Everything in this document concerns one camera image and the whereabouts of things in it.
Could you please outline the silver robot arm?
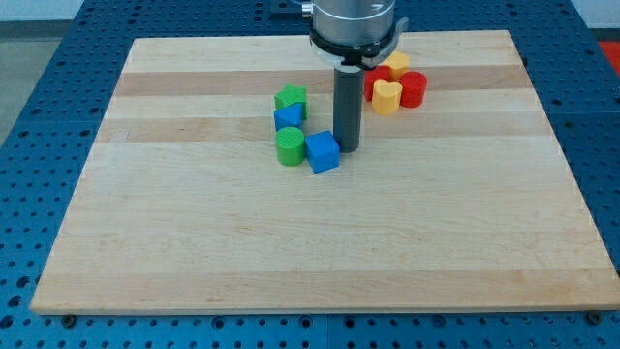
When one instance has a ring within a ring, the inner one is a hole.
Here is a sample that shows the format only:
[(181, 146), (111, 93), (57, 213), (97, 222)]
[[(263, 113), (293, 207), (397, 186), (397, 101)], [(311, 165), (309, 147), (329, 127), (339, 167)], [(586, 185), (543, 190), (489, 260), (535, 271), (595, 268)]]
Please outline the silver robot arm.
[(382, 40), (394, 22), (394, 0), (309, 0), (301, 2), (302, 14), (326, 41), (347, 47), (366, 46)]

